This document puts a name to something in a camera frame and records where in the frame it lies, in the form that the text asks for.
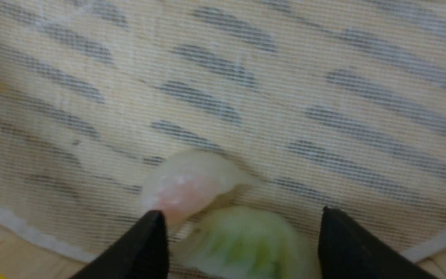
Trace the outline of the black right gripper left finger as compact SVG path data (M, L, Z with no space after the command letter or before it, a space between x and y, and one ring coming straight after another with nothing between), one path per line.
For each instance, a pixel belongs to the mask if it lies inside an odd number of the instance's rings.
M166 279L169 251L166 220L148 211L113 245L72 279Z

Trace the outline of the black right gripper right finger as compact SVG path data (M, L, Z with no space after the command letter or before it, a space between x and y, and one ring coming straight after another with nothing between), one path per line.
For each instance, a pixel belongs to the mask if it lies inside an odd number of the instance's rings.
M352 217L324 207L317 254L324 279L433 279Z

